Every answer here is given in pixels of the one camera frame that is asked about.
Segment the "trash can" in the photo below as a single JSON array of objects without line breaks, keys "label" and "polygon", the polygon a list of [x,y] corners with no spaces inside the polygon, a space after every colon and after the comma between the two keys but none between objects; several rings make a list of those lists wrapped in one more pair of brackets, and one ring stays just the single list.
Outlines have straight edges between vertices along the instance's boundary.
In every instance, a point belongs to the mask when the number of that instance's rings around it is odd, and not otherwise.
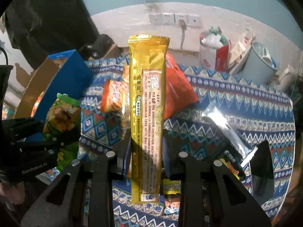
[{"label": "trash can", "polygon": [[252,80],[258,84],[269,84],[273,75],[280,69],[280,64],[275,63],[275,66],[268,61],[264,61],[261,57],[264,55],[266,48],[261,43],[253,43],[252,49],[247,58],[243,69],[242,78]]}]

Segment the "blue cardboard box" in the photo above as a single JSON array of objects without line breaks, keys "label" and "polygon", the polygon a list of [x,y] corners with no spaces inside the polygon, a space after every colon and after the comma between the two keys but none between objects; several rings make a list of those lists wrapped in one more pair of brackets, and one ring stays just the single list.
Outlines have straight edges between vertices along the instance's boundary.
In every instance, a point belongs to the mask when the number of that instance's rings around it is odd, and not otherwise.
[{"label": "blue cardboard box", "polygon": [[33,74],[16,109],[15,118],[30,117],[37,98],[44,92],[34,117],[45,121],[57,93],[68,94],[78,100],[92,78],[93,72],[76,50],[49,55]]}]

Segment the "white wall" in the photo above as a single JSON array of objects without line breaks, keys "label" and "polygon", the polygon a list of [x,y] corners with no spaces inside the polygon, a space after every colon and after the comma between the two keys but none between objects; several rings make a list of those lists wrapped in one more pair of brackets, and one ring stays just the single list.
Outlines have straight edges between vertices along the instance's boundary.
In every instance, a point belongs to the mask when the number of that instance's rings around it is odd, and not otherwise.
[{"label": "white wall", "polygon": [[[9,36],[7,32],[2,33],[0,31],[0,40],[4,42],[4,49],[7,53],[9,65],[14,66],[14,68],[11,71],[10,77],[9,77],[9,88],[5,95],[5,100],[12,104],[14,107],[17,107],[20,102],[20,98],[22,96],[22,93],[24,91],[24,87],[21,86],[21,84],[16,79],[16,67],[15,63],[19,63],[20,66],[28,73],[31,74],[33,71],[32,67],[27,63],[25,57],[23,56],[22,52],[18,49],[13,49],[11,42],[9,40]],[[5,64],[5,57],[4,54],[0,54],[0,64]]]},{"label": "white wall", "polygon": [[256,40],[264,43],[275,61],[285,68],[291,64],[298,69],[302,51],[288,38],[272,27],[260,21],[227,9],[205,6],[195,3],[149,3],[121,7],[92,16],[99,33],[109,35],[119,47],[128,47],[129,36],[151,34],[170,37],[169,48],[178,50],[181,43],[181,27],[179,25],[153,25],[148,14],[155,13],[186,13],[198,14],[201,17],[201,28],[187,27],[183,49],[199,51],[199,35],[211,26],[220,26],[223,34],[234,45],[251,26],[257,34]]}]

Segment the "red bag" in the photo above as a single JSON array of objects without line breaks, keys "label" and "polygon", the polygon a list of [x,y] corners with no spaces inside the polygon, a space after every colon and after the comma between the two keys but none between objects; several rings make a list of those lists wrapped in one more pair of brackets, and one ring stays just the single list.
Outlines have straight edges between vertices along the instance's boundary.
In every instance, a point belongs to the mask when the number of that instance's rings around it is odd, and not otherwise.
[{"label": "red bag", "polygon": [[199,99],[170,53],[166,53],[166,93],[164,120]]}]

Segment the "logo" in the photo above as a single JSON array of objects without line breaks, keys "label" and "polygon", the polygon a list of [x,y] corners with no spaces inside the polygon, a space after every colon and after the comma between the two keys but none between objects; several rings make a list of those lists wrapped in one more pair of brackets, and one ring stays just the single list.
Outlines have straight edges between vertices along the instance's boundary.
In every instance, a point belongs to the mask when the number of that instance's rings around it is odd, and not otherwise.
[{"label": "logo", "polygon": [[136,116],[140,116],[140,110],[141,110],[141,96],[137,96],[136,98]]},{"label": "logo", "polygon": [[156,195],[155,194],[142,194],[141,195],[141,201],[155,201]]},{"label": "logo", "polygon": [[22,171],[22,174],[26,174],[26,173],[29,173],[29,172],[32,172],[32,171],[35,171],[35,170],[38,170],[44,166],[47,166],[47,162],[45,162],[44,164],[41,164],[39,166],[35,166],[35,167],[31,167],[30,169],[28,170],[25,170],[25,171]]},{"label": "logo", "polygon": [[225,153],[225,155],[227,156],[227,158],[229,158],[229,160],[230,160],[231,162],[233,162],[233,163],[236,162],[234,156],[232,156],[228,150],[225,150],[224,153]]}]

